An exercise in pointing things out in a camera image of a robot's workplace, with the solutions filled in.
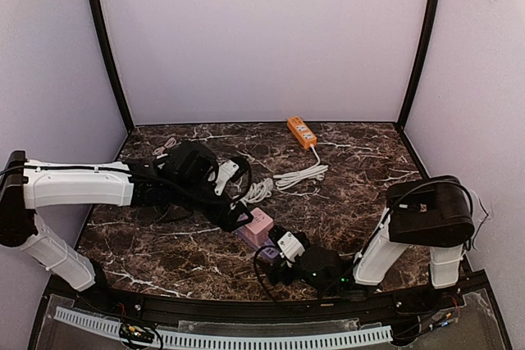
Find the pink cube adapter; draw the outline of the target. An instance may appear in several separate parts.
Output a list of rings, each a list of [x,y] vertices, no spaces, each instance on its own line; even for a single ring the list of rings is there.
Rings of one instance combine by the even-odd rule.
[[[250,223],[240,228],[240,234],[256,247],[262,246],[268,239],[268,232],[274,220],[262,209],[254,208],[251,211],[253,219]]]

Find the white USB charger with cable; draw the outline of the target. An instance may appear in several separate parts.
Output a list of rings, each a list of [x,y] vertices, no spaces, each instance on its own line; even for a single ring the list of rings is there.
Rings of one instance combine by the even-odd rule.
[[[162,146],[158,147],[158,148],[155,148],[153,150],[153,155],[156,157],[156,156],[160,156],[164,153],[166,153],[168,150],[172,149],[173,147],[175,147],[177,144],[177,140],[176,138],[174,137],[170,137]]]

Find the orange power strip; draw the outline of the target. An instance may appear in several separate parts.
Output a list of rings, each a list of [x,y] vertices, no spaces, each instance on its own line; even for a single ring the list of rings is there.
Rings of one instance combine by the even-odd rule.
[[[317,146],[317,136],[308,128],[299,116],[289,117],[287,119],[287,127],[304,149],[310,149],[311,147]]]

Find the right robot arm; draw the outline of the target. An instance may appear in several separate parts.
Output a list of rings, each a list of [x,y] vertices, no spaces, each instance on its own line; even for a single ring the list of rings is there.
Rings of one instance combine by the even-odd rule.
[[[353,259],[310,243],[303,233],[273,226],[268,247],[276,260],[264,262],[257,252],[254,271],[272,285],[301,280],[318,297],[335,297],[379,285],[401,255],[418,246],[430,250],[430,285],[447,289],[457,284],[463,254],[472,245],[473,213],[471,192],[452,175],[393,184],[371,237]]]

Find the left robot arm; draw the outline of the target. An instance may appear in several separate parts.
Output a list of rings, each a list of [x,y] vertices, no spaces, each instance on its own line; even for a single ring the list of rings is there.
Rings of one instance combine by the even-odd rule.
[[[105,274],[54,233],[38,208],[175,205],[199,212],[221,230],[233,232],[251,223],[253,215],[240,198],[227,194],[226,186],[251,176],[245,159],[232,157],[219,163],[213,152],[198,143],[185,143],[151,161],[97,165],[45,163],[14,151],[1,172],[1,244],[27,252],[81,293],[102,285]]]

